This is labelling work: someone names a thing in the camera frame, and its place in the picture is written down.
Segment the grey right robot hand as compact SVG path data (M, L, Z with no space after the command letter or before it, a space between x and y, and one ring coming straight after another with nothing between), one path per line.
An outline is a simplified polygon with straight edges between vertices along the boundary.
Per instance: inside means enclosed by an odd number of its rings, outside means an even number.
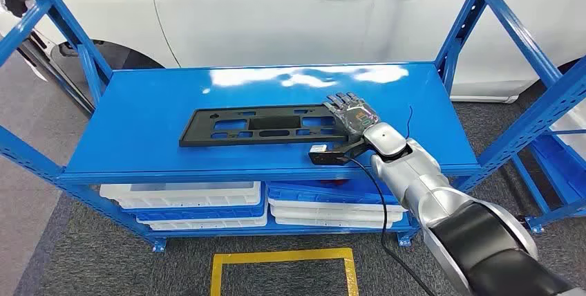
M343 129L349 142L359 141L364 131L380 122L375 110L352 92L328 95L323 105L332 113L338 128Z

